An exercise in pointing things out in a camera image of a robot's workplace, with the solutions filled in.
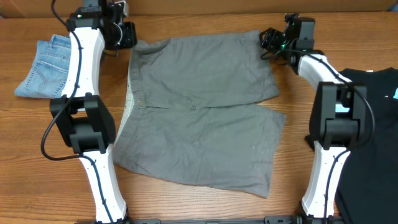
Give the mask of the grey cotton shorts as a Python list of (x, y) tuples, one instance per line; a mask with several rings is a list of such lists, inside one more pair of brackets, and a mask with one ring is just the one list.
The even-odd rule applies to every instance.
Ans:
[(267, 197), (284, 114), (259, 31), (179, 37), (131, 51), (114, 163), (187, 185)]

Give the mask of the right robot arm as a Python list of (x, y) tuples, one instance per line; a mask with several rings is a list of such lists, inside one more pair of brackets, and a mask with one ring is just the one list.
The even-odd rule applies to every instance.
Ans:
[(265, 217), (265, 223), (342, 223), (334, 199), (351, 150), (365, 143), (366, 114), (372, 113), (367, 89), (342, 76), (325, 54), (314, 48), (315, 20), (297, 13), (284, 17), (283, 31), (259, 34), (263, 60), (282, 58), (316, 91), (309, 121), (308, 144), (315, 152), (310, 182), (293, 216)]

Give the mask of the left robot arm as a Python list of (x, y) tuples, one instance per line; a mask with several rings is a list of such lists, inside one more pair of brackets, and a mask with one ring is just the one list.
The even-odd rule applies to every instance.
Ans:
[(112, 150), (116, 140), (114, 118), (99, 94), (101, 59), (136, 45), (136, 31), (126, 1), (86, 0), (63, 22), (71, 42), (66, 84), (59, 98), (50, 101), (53, 120), (45, 134), (57, 126), (71, 159), (79, 159), (95, 201), (95, 223), (131, 223), (118, 186)]

